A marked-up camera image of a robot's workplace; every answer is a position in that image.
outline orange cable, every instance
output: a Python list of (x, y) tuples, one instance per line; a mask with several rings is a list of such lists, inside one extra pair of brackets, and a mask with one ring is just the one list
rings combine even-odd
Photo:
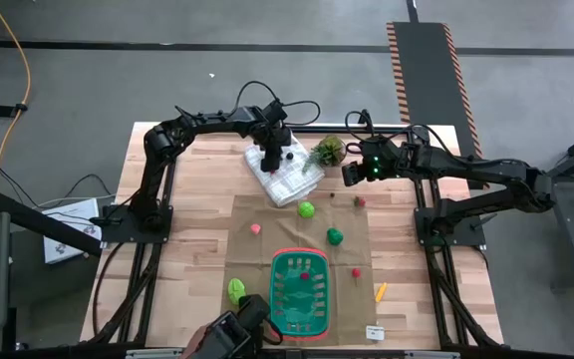
[[(24, 54), (24, 50), (21, 48), (21, 45), (19, 45), (19, 41), (17, 41), (17, 37), (12, 32), (12, 29), (10, 29), (10, 26), (8, 26), (6, 19), (4, 18), (3, 15), (1, 15), (1, 13), (0, 13), (0, 20), (4, 24), (4, 27), (6, 28), (6, 30), (8, 30), (8, 34), (10, 34), (10, 37), (15, 42), (15, 45), (17, 45), (17, 49), (19, 50), (19, 54), (21, 55), (21, 59), (23, 60), (24, 66), (26, 67), (26, 78), (27, 78), (26, 93), (24, 94), (24, 99), (21, 101), (21, 104), (27, 105), (28, 95), (30, 94), (30, 87), (32, 85), (32, 76), (30, 75), (30, 66), (28, 65), (28, 59), (26, 59), (26, 54)], [(10, 123), (8, 130), (6, 131), (6, 135), (4, 135), (4, 139), (2, 140), (1, 146), (0, 146), (0, 162), (1, 162), (1, 157), (3, 156), (4, 150), (6, 149), (6, 142), (8, 141), (8, 136), (10, 135), (10, 133), (12, 132), (12, 129), (17, 124), (17, 121), (19, 121), (19, 118), (21, 117), (21, 113), (22, 113), (21, 110), (17, 110), (17, 114), (15, 115), (15, 118), (13, 119), (12, 123)]]

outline concrete floor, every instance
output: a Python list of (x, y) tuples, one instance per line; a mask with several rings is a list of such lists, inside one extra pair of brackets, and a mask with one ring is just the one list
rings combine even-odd
[[(421, 21), (449, 25), (456, 46), (574, 48), (574, 1), (419, 0), (418, 6)], [(386, 45), (385, 22), (408, 19), (404, 0), (0, 0), (0, 8), (20, 38), (77, 41)], [(61, 196), (88, 173), (116, 188), (133, 122), (169, 119), (175, 104), (229, 109), (251, 79), (267, 82), (285, 101), (319, 101), (325, 122), (341, 122), (347, 111), (362, 108), (377, 122), (399, 122), (387, 54), (27, 55), (31, 110), (8, 143), (3, 167), (41, 201)], [(574, 143), (574, 57), (465, 57), (460, 63), (487, 158), (516, 157), (550, 169)], [(24, 87), (18, 54), (0, 49), (0, 102), (18, 102)], [(244, 102), (265, 101), (262, 91), (250, 90)], [(294, 110), (293, 121), (311, 115)], [(0, 120), (0, 139), (7, 124)], [(0, 189), (12, 193), (2, 180)], [(77, 192), (101, 193), (94, 183)], [(574, 354), (574, 290), (548, 289), (574, 273), (570, 245), (552, 212), (502, 213), (484, 232), (505, 342)], [(20, 339), (34, 346), (77, 342), (90, 289), (24, 308)]]

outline brown paper mat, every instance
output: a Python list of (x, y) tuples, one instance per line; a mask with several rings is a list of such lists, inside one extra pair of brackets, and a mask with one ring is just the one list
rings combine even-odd
[[(276, 250), (286, 247), (310, 247), (324, 251), (330, 264), (330, 321), (327, 337), (314, 342), (285, 342), (294, 346), (330, 346), (372, 344), (365, 337), (365, 327), (376, 325), (374, 280), (371, 268), (367, 212), (354, 207), (353, 197), (314, 197), (313, 218), (302, 218), (293, 203), (276, 208), (269, 198), (238, 195), (234, 199), (232, 220), (225, 256), (225, 277), (221, 310), (237, 310), (227, 296), (227, 284), (238, 278), (247, 294), (257, 293), (269, 302), (271, 262)], [(258, 235), (251, 232), (253, 223), (261, 225)], [(343, 232), (339, 246), (327, 241), (327, 229)], [(353, 268), (362, 275), (356, 280)]]

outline small plant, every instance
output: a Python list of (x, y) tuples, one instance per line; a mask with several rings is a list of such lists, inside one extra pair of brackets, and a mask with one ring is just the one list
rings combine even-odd
[(311, 150), (309, 159), (303, 167), (303, 173), (312, 164), (318, 164), (321, 167), (337, 166), (345, 159), (346, 155), (345, 143), (338, 137), (329, 135)]

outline wooden tabletop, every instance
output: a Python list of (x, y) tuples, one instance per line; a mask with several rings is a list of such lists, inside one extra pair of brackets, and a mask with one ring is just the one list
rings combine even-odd
[[(144, 168), (144, 133), (155, 123), (135, 123), (119, 184), (117, 201), (139, 188)], [(458, 154), (452, 126), (433, 127), (449, 149)], [(325, 135), (297, 134), (306, 147), (315, 146)], [(339, 135), (346, 142), (349, 135)], [(227, 250), (227, 235), (234, 197), (263, 194), (247, 167), (243, 152), (251, 144), (238, 135), (201, 135), (178, 157), (172, 191), (172, 233), (164, 245), (156, 282), (147, 346), (185, 346), (196, 328), (220, 314), (220, 299)], [(345, 162), (354, 161), (347, 157)], [(340, 169), (327, 169), (316, 191), (354, 193), (367, 199), (374, 290), (383, 282), (387, 292), (376, 306), (378, 325), (386, 328), (386, 340), (365, 349), (438, 348), (432, 310), (429, 275), (424, 251), (419, 247), (413, 223), (416, 197), (408, 179), (363, 181), (345, 187)], [(469, 197), (463, 179), (440, 179), (443, 197)], [(99, 296), (99, 322), (112, 316), (128, 287), (135, 245), (126, 244), (110, 264)], [(495, 340), (501, 332), (488, 273), (480, 254), (471, 248), (454, 247), (453, 261), (460, 297), (478, 323)], [(105, 250), (99, 269), (108, 256)], [(92, 306), (81, 338), (92, 337)], [(136, 313), (140, 313), (141, 302)], [(456, 340), (452, 311), (445, 306), (449, 334)], [(139, 316), (134, 315), (133, 332)]]

